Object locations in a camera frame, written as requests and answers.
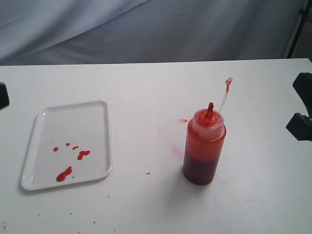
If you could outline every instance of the white tabletop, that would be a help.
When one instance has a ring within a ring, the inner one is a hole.
[[[0,110],[0,234],[311,233],[312,142],[285,128],[307,114],[292,87],[300,72],[312,73],[307,59],[0,67],[11,102]],[[217,172],[196,186],[181,173],[179,121],[218,107],[228,77]],[[94,100],[110,106],[110,175],[21,188],[36,114]]]

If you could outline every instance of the red sauce bottle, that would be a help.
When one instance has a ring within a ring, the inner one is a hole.
[[[199,110],[188,124],[183,173],[194,184],[209,184],[215,175],[226,128],[223,116],[213,110]]]

